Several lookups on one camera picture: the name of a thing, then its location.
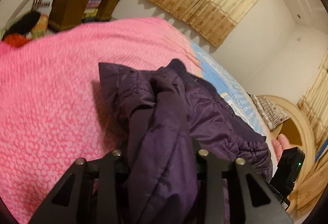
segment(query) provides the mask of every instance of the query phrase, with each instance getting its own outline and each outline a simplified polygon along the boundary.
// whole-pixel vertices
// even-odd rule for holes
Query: blue strip
[[[322,153],[324,152],[324,150],[326,149],[327,146],[328,146],[328,139],[325,141],[325,143],[323,144],[323,146],[318,151],[318,153],[317,153],[317,155],[315,157],[315,161],[318,161],[318,159],[320,158],[320,156],[322,155]]]

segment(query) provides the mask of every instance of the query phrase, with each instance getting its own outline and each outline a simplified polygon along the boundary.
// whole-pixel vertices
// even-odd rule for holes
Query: pillow
[[[251,99],[270,131],[273,131],[279,124],[289,119],[289,116],[266,96],[251,95]]]

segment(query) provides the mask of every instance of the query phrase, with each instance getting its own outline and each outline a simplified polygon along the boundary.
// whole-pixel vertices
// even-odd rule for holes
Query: silver bolt
[[[208,156],[208,151],[206,149],[201,149],[198,151],[198,154],[201,156]]]
[[[122,152],[121,152],[121,150],[116,149],[116,150],[113,150],[113,155],[114,156],[121,156],[122,155]]]
[[[246,161],[243,158],[239,157],[236,159],[236,163],[242,166],[246,164]]]
[[[83,165],[84,162],[85,162],[85,159],[83,157],[80,157],[77,160],[75,160],[76,165]]]

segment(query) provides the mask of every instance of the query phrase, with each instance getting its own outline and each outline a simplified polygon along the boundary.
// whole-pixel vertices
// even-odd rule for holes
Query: purple jacket
[[[266,180],[272,176],[265,137],[255,133],[208,82],[179,60],[157,71],[99,64],[110,114],[129,134],[127,180],[133,223],[182,223],[198,192],[191,137],[218,158],[244,158]],[[227,191],[226,222],[230,216]]]

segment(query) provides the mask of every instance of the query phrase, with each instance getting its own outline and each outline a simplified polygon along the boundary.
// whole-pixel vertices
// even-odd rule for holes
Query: patterned pink blanket
[[[156,70],[173,58],[199,73],[190,42],[159,18],[81,25],[20,49],[0,42],[0,196],[20,224],[76,158],[101,158],[124,136],[98,62]]]

